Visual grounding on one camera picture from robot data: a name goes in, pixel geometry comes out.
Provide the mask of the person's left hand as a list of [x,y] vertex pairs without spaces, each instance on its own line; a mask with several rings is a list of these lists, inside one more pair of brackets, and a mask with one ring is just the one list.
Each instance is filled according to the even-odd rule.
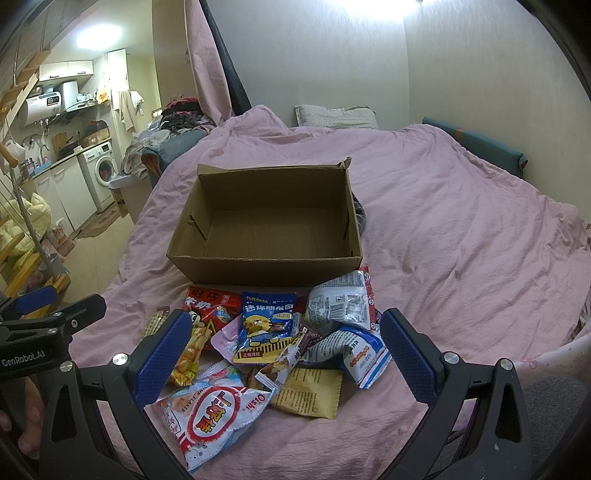
[[10,380],[1,384],[1,398],[7,410],[1,410],[1,428],[8,433],[12,420],[22,430],[18,447],[22,454],[37,460],[40,454],[45,405],[37,385],[30,377]]

